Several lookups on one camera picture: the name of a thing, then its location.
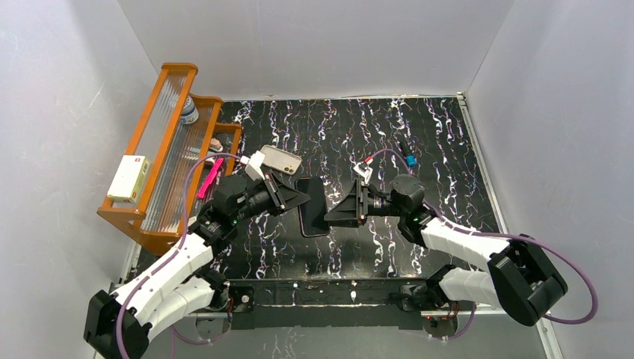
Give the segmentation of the black phone case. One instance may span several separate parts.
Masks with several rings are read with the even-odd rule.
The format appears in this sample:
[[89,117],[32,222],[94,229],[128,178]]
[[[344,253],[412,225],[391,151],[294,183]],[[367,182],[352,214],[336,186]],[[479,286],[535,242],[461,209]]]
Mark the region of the black phone case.
[[301,235],[312,238],[329,234],[330,226],[324,219],[327,214],[327,201],[322,179],[299,178],[295,180],[295,189],[310,197],[306,203],[298,207]]

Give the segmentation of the beige phone case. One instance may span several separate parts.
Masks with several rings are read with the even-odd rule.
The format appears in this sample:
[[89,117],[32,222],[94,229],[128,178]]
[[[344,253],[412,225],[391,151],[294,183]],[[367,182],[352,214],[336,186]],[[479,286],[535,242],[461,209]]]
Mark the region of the beige phone case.
[[302,163],[302,158],[300,156],[271,145],[263,145],[259,151],[265,156],[263,160],[264,166],[280,171],[284,174],[296,174]]

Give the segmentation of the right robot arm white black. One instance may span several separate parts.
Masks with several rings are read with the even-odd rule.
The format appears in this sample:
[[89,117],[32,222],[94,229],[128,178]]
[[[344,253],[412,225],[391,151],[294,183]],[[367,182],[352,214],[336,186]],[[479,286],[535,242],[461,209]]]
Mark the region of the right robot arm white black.
[[457,257],[476,267],[445,265],[419,286],[400,293],[411,303],[439,307],[459,301],[502,308],[525,326],[534,325],[568,291],[543,249],[528,237],[504,240],[441,217],[425,203],[418,179],[398,175],[390,192],[354,181],[350,193],[324,219],[332,227],[360,227],[371,216],[397,217],[410,243]]

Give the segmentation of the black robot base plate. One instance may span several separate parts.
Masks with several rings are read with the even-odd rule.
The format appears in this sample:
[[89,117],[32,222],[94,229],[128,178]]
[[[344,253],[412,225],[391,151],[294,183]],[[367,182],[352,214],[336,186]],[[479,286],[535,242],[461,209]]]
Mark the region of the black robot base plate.
[[468,301],[422,300],[422,278],[231,280],[196,319],[230,319],[234,330],[256,328],[397,327],[456,331]]

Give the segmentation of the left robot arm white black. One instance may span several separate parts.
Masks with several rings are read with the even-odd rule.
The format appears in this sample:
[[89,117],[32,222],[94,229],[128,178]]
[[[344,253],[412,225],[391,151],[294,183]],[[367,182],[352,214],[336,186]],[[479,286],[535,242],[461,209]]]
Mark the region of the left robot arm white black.
[[227,279],[209,264],[237,237],[241,221],[277,216],[309,200],[273,173],[257,180],[224,177],[165,255],[113,292],[90,299],[84,341],[103,358],[141,358],[163,330],[227,291]]

